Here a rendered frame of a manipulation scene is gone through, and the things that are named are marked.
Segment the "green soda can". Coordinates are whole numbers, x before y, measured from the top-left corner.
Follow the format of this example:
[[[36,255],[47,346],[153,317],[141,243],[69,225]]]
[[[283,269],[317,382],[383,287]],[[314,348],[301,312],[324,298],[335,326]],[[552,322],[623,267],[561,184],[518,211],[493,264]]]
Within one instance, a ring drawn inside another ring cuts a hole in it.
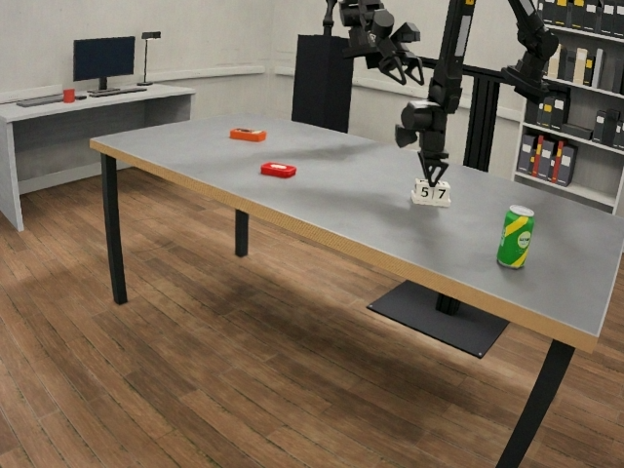
[[[521,206],[510,207],[496,256],[501,265],[516,269],[525,264],[533,225],[533,211]]]

